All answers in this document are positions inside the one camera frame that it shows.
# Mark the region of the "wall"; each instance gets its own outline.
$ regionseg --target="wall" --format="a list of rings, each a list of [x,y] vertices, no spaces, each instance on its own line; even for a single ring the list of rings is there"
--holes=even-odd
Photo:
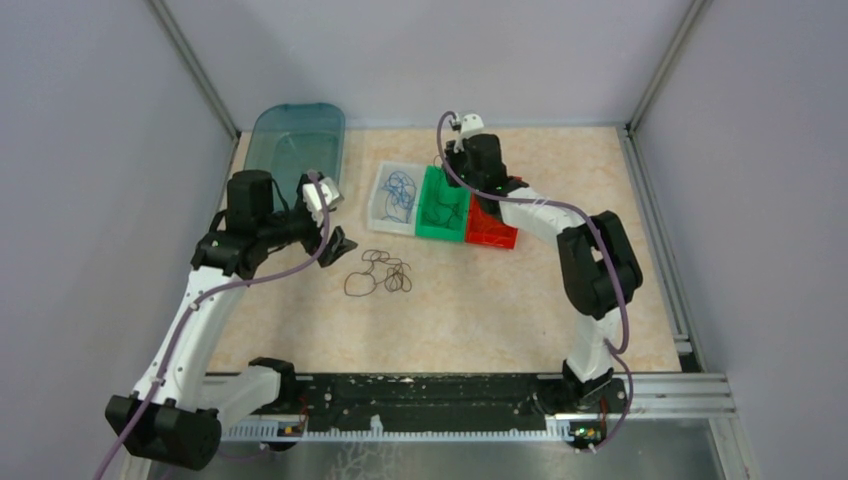
[[[763,478],[844,478],[848,3],[715,2],[639,133]]]
[[[0,477],[89,478],[231,144],[144,2],[7,2],[0,45]]]
[[[690,0],[167,2],[239,128],[326,101],[353,126],[629,120]]]

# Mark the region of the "table surface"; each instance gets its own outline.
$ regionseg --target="table surface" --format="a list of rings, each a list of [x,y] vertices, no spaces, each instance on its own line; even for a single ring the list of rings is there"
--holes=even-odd
[[[634,371],[679,371],[668,316],[645,232],[613,128],[492,129],[504,163],[536,191],[622,219],[644,273],[628,305]],[[249,133],[233,171],[243,168]],[[381,161],[430,164],[432,129],[349,130],[340,189],[331,216],[359,248],[334,265],[250,287],[230,317],[209,370],[241,371],[258,356],[300,372],[557,372],[575,335],[557,253],[520,232],[515,250],[442,242],[366,228],[368,199]],[[411,267],[409,293],[343,291],[349,273],[367,267],[365,249],[389,251]],[[290,268],[299,245],[273,254],[257,276]]]

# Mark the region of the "blue cable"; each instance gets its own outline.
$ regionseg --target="blue cable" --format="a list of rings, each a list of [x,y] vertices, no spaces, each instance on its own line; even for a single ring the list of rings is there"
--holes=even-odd
[[[412,177],[401,171],[392,172],[380,190],[389,192],[386,197],[386,216],[382,220],[409,223],[415,193],[418,191]]]

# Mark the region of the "white wall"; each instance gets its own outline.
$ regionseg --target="white wall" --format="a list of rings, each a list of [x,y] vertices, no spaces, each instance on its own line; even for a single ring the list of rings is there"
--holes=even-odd
[[[639,134],[763,478],[845,478],[848,3],[714,2]]]
[[[0,477],[89,478],[165,334],[230,142],[139,0],[0,14]]]
[[[353,126],[630,119],[690,0],[169,0],[239,128],[280,103]]]

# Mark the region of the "metal frame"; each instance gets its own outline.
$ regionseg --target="metal frame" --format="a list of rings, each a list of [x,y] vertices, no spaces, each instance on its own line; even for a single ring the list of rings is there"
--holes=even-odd
[[[238,147],[240,131],[235,126],[223,100],[215,90],[211,80],[206,75],[197,60],[189,42],[182,34],[179,25],[173,18],[164,0],[145,0],[151,11],[159,20],[165,35],[171,42],[177,55],[194,79],[200,93],[206,99],[221,126],[233,139],[233,155]],[[638,132],[647,112],[660,95],[663,86],[671,75],[674,66],[681,57],[683,50],[692,36],[703,14],[707,11],[711,0],[693,0],[678,27],[671,44],[662,61],[642,95],[632,119],[617,127],[619,140],[624,153],[625,163],[631,184],[633,185],[642,225],[645,228],[650,246],[651,258],[657,266],[659,281],[662,284],[663,301],[669,314],[669,322],[674,335],[678,354],[694,356],[698,365],[707,366],[704,352],[700,348],[695,329],[693,315],[689,307],[686,292],[677,269],[671,243],[664,227],[662,214],[651,184],[650,175],[644,162],[638,142]],[[558,378],[559,374],[540,374],[539,378]],[[207,377],[209,382],[216,381]],[[631,411],[633,421],[668,420],[668,419],[707,419],[715,445],[715,455],[721,464],[726,478],[760,478],[759,470],[751,455],[747,438],[739,422],[730,387],[724,374],[721,373],[636,373],[634,374],[634,399]],[[275,426],[297,422],[289,416],[251,416],[230,429],[225,441],[258,441],[259,437],[275,434]],[[563,422],[594,419],[594,414],[558,415],[550,419],[548,431],[529,434],[524,440],[544,441],[546,436],[561,433],[559,428]],[[425,436],[383,432],[379,425],[373,425],[365,432],[323,432],[307,434],[301,441],[381,441],[409,438],[415,441],[521,441],[521,434],[510,435],[457,435],[457,434],[427,434]],[[121,471],[121,478],[144,479],[150,471],[151,462],[127,456]]]

